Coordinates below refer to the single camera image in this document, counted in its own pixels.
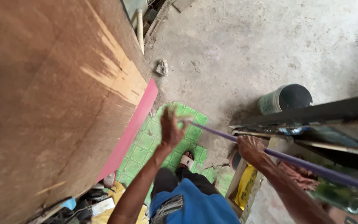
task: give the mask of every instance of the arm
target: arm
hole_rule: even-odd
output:
[[[238,138],[242,158],[257,168],[272,184],[285,207],[297,223],[334,223],[294,181],[282,172],[264,152],[265,146],[257,137]]]
[[[107,224],[136,223],[147,192],[150,189],[158,169],[167,155],[169,155],[173,148],[182,140],[187,124],[185,123],[182,129],[178,130],[175,114],[170,115],[168,108],[165,108],[164,114],[161,117],[161,126],[161,144],[157,146],[149,161],[147,161],[146,165],[144,165],[128,186],[128,189],[122,195]]]

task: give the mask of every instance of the brown cloth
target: brown cloth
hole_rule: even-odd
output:
[[[297,167],[285,161],[280,161],[278,167],[305,191],[316,190],[319,185],[317,176],[306,168]]]

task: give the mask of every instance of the sandal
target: sandal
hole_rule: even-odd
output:
[[[192,158],[194,158],[194,155],[191,151],[187,151],[191,156]],[[190,159],[186,153],[182,155],[182,159],[180,160],[180,163],[187,166],[188,169],[191,169],[191,167],[193,166],[194,164],[194,160],[193,159]]]

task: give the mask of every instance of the black pants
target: black pants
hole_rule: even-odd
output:
[[[154,178],[154,187],[151,192],[151,198],[161,191],[172,192],[182,181],[183,178],[189,179],[193,184],[206,195],[219,194],[209,180],[198,173],[192,173],[186,167],[178,167],[174,176],[167,168],[161,168]]]

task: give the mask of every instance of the green bucket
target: green bucket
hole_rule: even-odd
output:
[[[262,96],[258,101],[258,109],[261,114],[267,115],[305,108],[312,102],[311,94],[304,86],[287,84]]]

